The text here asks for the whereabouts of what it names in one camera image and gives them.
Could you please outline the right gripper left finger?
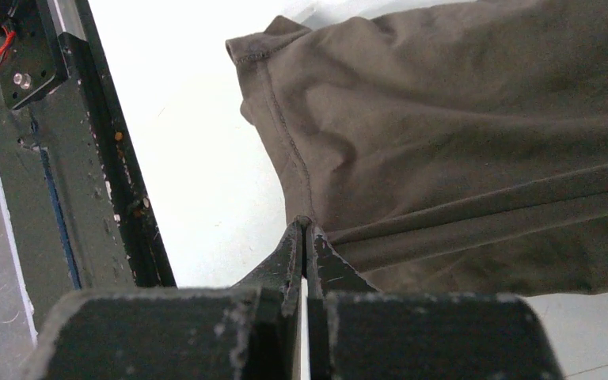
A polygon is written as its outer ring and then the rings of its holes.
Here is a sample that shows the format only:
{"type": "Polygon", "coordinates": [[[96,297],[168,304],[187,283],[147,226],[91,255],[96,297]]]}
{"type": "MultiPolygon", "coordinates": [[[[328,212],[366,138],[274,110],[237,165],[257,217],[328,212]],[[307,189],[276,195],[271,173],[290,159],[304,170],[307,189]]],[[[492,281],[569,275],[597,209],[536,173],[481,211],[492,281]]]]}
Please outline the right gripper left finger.
{"type": "Polygon", "coordinates": [[[26,379],[290,379],[304,220],[227,288],[74,291],[52,309],[26,379]]]}

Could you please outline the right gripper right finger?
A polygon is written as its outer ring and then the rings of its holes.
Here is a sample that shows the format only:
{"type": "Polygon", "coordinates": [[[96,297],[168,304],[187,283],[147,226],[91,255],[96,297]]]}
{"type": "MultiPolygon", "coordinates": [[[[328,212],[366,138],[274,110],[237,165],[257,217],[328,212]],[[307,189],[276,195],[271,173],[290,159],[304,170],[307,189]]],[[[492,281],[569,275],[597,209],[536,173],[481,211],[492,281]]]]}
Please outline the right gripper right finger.
{"type": "Polygon", "coordinates": [[[391,294],[305,228],[314,379],[561,379],[536,313],[513,294],[391,294]]]}

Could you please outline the brown boxer briefs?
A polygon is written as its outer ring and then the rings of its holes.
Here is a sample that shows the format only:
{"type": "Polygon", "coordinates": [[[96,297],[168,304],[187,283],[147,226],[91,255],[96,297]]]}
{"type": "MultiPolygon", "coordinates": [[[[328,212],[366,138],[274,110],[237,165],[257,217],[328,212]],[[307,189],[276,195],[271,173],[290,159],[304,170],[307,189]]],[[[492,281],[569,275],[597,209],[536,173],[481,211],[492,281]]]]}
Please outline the brown boxer briefs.
{"type": "Polygon", "coordinates": [[[226,50],[287,217],[375,286],[608,292],[608,1],[277,17],[226,50]]]}

